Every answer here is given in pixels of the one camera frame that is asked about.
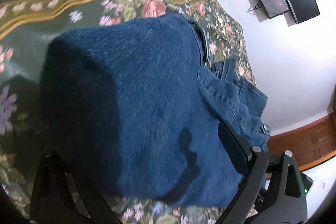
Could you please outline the blue denim jacket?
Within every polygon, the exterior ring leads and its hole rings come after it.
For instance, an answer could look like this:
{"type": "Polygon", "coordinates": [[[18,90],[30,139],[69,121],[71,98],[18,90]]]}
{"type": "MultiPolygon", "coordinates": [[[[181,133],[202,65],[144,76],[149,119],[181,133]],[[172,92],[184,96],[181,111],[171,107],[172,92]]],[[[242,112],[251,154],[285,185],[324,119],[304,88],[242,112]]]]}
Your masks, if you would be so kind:
{"type": "Polygon", "coordinates": [[[50,146],[112,196],[226,207],[247,175],[227,130],[267,148],[267,97],[204,32],[168,12],[66,32],[49,44],[41,105],[50,146]]]}

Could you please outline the wooden wardrobe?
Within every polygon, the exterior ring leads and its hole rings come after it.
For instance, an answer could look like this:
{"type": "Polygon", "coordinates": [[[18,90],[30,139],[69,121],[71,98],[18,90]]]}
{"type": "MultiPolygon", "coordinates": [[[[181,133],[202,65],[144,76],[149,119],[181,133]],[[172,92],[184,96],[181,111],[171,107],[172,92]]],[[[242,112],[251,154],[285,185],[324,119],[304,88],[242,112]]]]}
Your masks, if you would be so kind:
{"type": "Polygon", "coordinates": [[[335,103],[328,114],[308,125],[272,136],[268,151],[281,154],[290,150],[300,171],[314,168],[335,156],[335,103]]]}

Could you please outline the floral bedspread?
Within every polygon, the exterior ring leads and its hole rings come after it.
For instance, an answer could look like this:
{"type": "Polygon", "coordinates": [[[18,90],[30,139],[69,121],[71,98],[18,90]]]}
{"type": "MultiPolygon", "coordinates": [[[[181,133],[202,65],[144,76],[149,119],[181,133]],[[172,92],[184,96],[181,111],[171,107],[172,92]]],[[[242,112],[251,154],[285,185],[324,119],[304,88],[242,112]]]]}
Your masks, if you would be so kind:
{"type": "Polygon", "coordinates": [[[217,0],[1,0],[1,186],[25,220],[45,149],[38,82],[49,42],[71,29],[168,11],[202,26],[209,64],[234,58],[236,73],[254,83],[243,29],[217,0]]]}

